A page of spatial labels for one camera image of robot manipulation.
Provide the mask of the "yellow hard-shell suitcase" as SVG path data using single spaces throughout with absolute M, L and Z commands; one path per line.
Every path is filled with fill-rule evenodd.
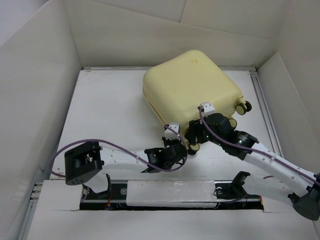
M 200 118 L 202 103 L 210 102 L 232 127 L 237 126 L 234 113 L 245 115 L 252 110 L 241 89 L 199 50 L 150 68 L 143 76 L 142 93 L 160 122 L 179 123 L 184 138 L 189 122 Z M 200 144 L 187 143 L 189 154 L 195 155 Z

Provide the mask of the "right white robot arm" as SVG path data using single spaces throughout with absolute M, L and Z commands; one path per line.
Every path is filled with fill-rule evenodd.
M 212 142 L 228 155 L 262 169 L 277 180 L 268 183 L 265 178 L 256 179 L 250 173 L 239 172 L 231 184 L 235 196 L 266 196 L 292 206 L 306 219 L 319 220 L 320 175 L 285 160 L 251 134 L 236 130 L 227 117 L 220 113 L 201 115 L 189 122 L 185 138 L 192 146 Z

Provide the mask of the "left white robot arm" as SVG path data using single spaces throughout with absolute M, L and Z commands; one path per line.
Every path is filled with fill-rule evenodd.
M 174 172 L 186 162 L 188 151 L 178 139 L 170 140 L 165 147 L 130 152 L 111 145 L 103 148 L 98 141 L 86 141 L 64 153 L 65 183 L 82 185 L 100 198 L 112 191 L 108 171 L 135 171 L 142 174 Z

